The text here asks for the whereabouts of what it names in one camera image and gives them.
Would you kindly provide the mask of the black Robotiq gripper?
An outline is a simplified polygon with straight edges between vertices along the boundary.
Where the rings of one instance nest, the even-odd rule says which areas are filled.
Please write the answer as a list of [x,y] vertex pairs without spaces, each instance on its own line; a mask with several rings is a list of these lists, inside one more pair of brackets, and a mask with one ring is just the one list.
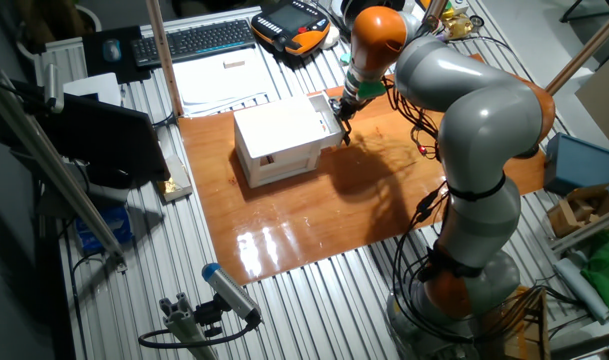
[[339,98],[336,101],[336,118],[338,122],[347,124],[354,118],[355,114],[361,111],[370,103],[369,100],[355,102],[352,98]]

